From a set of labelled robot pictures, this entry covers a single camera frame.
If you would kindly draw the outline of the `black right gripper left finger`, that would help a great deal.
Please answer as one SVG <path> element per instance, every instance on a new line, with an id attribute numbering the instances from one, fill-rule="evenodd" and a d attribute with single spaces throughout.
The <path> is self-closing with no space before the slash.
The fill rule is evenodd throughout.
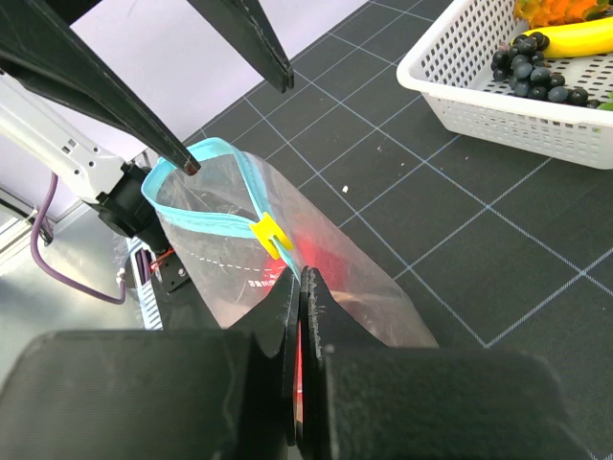
<path id="1" fill-rule="evenodd" d="M 300 285 L 286 269 L 228 329 L 35 338 L 1 389 L 5 459 L 284 459 Z"/>

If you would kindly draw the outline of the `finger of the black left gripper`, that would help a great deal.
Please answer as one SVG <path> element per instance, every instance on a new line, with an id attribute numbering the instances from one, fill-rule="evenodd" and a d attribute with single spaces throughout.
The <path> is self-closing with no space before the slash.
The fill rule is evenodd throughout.
<path id="1" fill-rule="evenodd" d="M 28 90 L 120 129 L 188 175 L 198 161 L 71 29 L 96 1 L 1 0 L 1 70 Z"/>
<path id="2" fill-rule="evenodd" d="M 189 0 L 188 3 L 279 92 L 294 88 L 284 48 L 258 0 Z"/>

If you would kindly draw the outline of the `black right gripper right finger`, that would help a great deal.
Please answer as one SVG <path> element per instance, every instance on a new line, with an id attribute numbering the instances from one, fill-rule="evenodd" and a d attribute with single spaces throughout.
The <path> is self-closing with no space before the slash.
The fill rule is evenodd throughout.
<path id="1" fill-rule="evenodd" d="M 558 378 L 521 353 L 392 348 L 333 298 L 300 293 L 305 459 L 585 459 Z"/>

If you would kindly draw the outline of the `red toy apple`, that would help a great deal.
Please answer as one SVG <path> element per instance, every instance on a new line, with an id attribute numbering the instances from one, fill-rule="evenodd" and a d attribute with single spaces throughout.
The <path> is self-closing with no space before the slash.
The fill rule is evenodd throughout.
<path id="1" fill-rule="evenodd" d="M 308 266 L 314 266 L 319 269 L 324 281 L 326 282 L 330 291 L 342 291 L 348 290 L 348 281 L 350 276 L 350 262 L 349 260 L 341 256 L 337 251 L 331 249 L 322 248 L 314 241 L 307 239 L 307 237 L 298 237 L 296 242 L 296 249 L 301 251 L 303 257 L 303 263 Z M 267 256 L 263 263 L 263 269 L 267 275 L 265 279 L 272 280 L 278 276 L 286 267 L 286 263 L 280 258 L 278 260 L 272 259 Z M 302 398 L 302 345 L 298 345 L 298 357 L 297 357 L 297 376 L 296 376 L 296 395 L 300 400 Z"/>

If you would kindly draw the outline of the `yellow zipper slider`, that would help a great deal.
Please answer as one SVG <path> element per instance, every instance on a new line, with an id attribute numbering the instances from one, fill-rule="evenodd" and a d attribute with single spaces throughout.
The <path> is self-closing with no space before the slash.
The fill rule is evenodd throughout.
<path id="1" fill-rule="evenodd" d="M 261 246 L 274 260 L 281 258 L 281 249 L 286 251 L 294 249 L 293 243 L 281 226 L 266 212 L 258 222 L 250 223 L 249 227 Z"/>

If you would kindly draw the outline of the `clear zip bag teal zipper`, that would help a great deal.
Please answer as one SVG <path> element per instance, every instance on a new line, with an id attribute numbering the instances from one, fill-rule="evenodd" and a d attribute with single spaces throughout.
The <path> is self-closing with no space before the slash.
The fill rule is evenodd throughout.
<path id="1" fill-rule="evenodd" d="M 410 298 L 397 283 L 349 237 L 319 211 L 272 165 L 234 147 L 245 157 L 242 172 L 232 155 L 204 161 L 188 176 L 171 172 L 156 200 L 175 210 L 215 218 L 258 222 L 268 213 L 284 230 L 294 249 L 281 249 L 281 259 L 294 275 L 305 267 L 298 237 L 337 251 L 350 262 L 348 290 L 330 291 L 333 299 L 369 333 L 393 347 L 435 347 L 434 336 Z M 206 231 L 193 232 L 164 222 L 164 233 L 211 311 L 217 324 L 228 328 L 253 309 L 282 274 L 265 279 L 269 254 L 253 234 L 234 238 Z"/>

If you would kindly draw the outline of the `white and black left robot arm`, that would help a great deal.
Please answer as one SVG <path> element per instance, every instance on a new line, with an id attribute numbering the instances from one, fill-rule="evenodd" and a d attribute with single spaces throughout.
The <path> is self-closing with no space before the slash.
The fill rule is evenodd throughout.
<path id="1" fill-rule="evenodd" d="M 116 233 L 138 238 L 154 252 L 170 243 L 163 223 L 197 232 L 252 238 L 253 222 L 215 218 L 159 204 L 174 171 L 196 174 L 204 161 L 243 154 L 214 138 L 186 147 L 73 31 L 90 1 L 5 1 L 1 5 L 1 131 L 44 163 Z M 88 138 L 56 111 L 62 104 L 120 129 L 153 149 L 151 172 L 129 164 Z"/>

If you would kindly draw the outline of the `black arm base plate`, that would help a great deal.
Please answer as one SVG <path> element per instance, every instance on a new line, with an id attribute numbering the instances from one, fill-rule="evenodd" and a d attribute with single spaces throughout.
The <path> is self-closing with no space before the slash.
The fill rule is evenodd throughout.
<path id="1" fill-rule="evenodd" d="M 191 280 L 187 269 L 172 248 L 158 255 L 149 264 L 149 270 L 166 293 L 175 292 Z"/>

